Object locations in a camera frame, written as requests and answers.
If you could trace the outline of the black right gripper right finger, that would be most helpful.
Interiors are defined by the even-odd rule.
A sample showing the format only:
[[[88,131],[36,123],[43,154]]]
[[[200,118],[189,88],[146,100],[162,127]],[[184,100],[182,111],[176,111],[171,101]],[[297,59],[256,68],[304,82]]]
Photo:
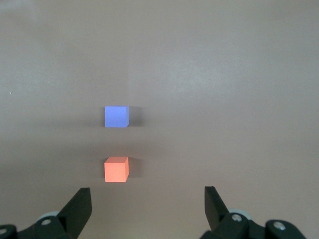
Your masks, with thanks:
[[[203,239],[264,239],[265,228],[244,216],[243,213],[231,213],[225,206],[217,190],[206,186],[204,207],[210,230]]]

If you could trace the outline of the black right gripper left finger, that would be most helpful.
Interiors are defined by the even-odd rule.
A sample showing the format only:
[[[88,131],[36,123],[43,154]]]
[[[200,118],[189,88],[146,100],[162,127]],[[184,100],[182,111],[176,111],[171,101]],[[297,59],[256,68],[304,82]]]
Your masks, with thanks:
[[[92,214],[91,191],[81,188],[56,216],[47,216],[18,233],[20,239],[77,239]]]

